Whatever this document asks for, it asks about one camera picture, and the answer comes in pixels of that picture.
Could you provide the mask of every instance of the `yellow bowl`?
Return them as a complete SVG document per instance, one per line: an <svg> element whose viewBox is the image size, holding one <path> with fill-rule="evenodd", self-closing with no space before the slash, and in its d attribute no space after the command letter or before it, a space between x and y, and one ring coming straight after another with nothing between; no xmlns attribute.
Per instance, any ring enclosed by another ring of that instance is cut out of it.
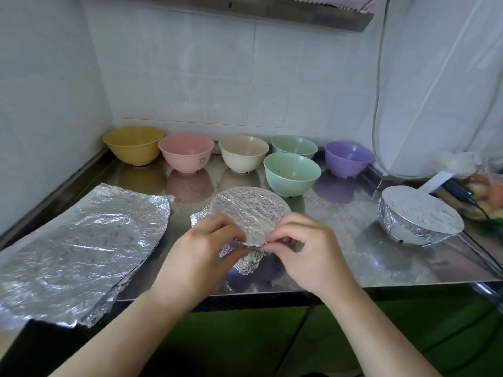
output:
<svg viewBox="0 0 503 377"><path fill-rule="evenodd" d="M156 127L127 126L107 132L103 141L119 160L141 166L152 163L159 155L157 143L163 136Z"/></svg>

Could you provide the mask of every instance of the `person's left hand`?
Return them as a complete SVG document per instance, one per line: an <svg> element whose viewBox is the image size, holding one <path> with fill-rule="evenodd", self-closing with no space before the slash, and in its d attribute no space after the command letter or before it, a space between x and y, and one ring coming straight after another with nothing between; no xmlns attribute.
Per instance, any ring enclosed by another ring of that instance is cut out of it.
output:
<svg viewBox="0 0 503 377"><path fill-rule="evenodd" d="M247 249L236 249L220 258L224 245L233 239L245 242L246 238L227 215L207 215L174 243L148 293L158 303L184 315L249 253Z"/></svg>

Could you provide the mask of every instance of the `person's right hand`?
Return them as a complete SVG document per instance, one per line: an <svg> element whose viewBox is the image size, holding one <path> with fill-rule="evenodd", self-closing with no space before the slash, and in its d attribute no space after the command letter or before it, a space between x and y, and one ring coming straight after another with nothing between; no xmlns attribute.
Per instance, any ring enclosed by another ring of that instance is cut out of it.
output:
<svg viewBox="0 0 503 377"><path fill-rule="evenodd" d="M304 243L298 253L282 242L290 237ZM280 220L267 237L264 250L276 254L299 286L322 300L337 291L357 287L333 230L321 223L292 213Z"/></svg>

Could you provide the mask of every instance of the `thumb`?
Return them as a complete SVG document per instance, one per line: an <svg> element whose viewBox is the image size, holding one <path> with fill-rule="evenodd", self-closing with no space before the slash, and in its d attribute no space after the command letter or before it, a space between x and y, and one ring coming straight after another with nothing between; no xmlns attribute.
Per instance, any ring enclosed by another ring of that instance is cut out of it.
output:
<svg viewBox="0 0 503 377"><path fill-rule="evenodd" d="M293 257L295 256L292 249L281 242L269 242L262 248L269 253L276 254L281 259L285 267L287 263L290 263L294 259Z"/></svg>
<svg viewBox="0 0 503 377"><path fill-rule="evenodd" d="M242 257L246 257L250 251L248 249L234 249L228 253L222 260L222 267L225 272L229 271Z"/></svg>

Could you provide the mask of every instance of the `hand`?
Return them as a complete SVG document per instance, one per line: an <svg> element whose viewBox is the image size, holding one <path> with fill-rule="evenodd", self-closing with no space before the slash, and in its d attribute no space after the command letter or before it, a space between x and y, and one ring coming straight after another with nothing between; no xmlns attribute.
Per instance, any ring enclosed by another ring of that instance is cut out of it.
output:
<svg viewBox="0 0 503 377"><path fill-rule="evenodd" d="M219 257L226 243L233 239L245 242L246 234L224 214L207 215L182 235L171 247L149 293L160 304L179 310L192 310L207 297L225 273L247 249L236 249Z"/></svg>
<svg viewBox="0 0 503 377"><path fill-rule="evenodd" d="M283 242L284 237L304 243L295 253ZM347 291L356 284L333 230L299 213L280 220L267 237L264 250L280 257L288 274L299 286L325 301L335 291Z"/></svg>

